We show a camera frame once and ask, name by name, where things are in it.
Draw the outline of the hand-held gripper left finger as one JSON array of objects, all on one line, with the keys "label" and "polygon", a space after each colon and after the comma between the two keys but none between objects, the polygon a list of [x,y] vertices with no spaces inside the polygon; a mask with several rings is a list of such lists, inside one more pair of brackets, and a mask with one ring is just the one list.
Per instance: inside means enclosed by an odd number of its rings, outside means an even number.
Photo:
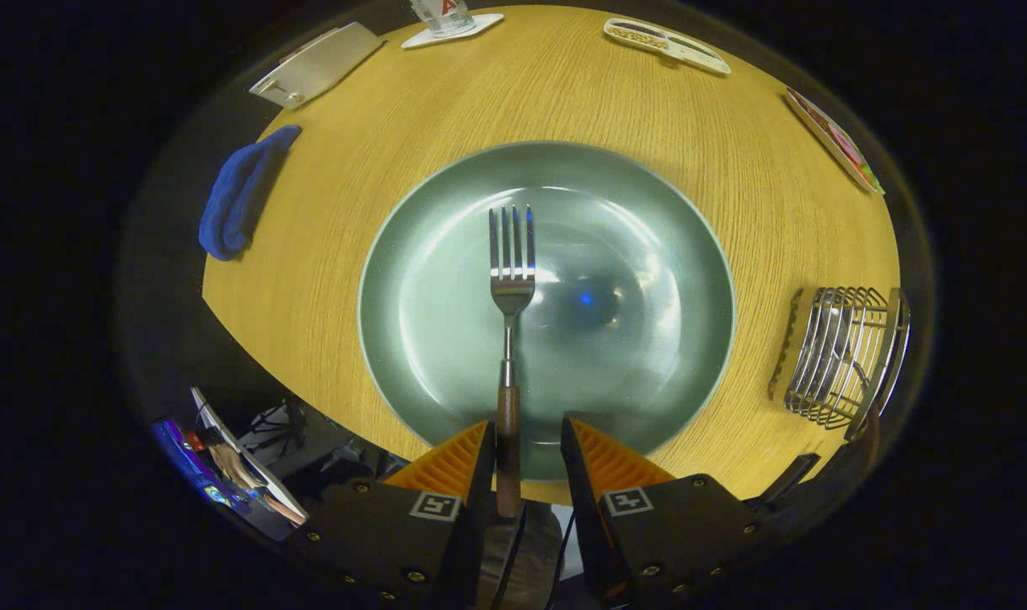
[{"label": "hand-held gripper left finger", "polygon": [[495,448],[481,421],[382,481],[329,486],[290,536],[290,559],[366,609],[472,609]]}]

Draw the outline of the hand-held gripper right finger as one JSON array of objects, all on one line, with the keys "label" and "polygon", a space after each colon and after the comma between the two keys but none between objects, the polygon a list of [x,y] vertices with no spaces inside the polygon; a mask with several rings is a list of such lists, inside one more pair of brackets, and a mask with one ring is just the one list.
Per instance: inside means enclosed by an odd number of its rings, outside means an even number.
[{"label": "hand-held gripper right finger", "polygon": [[564,418],[561,452],[585,580],[603,605],[685,605],[769,551],[769,527],[714,478],[677,478]]}]

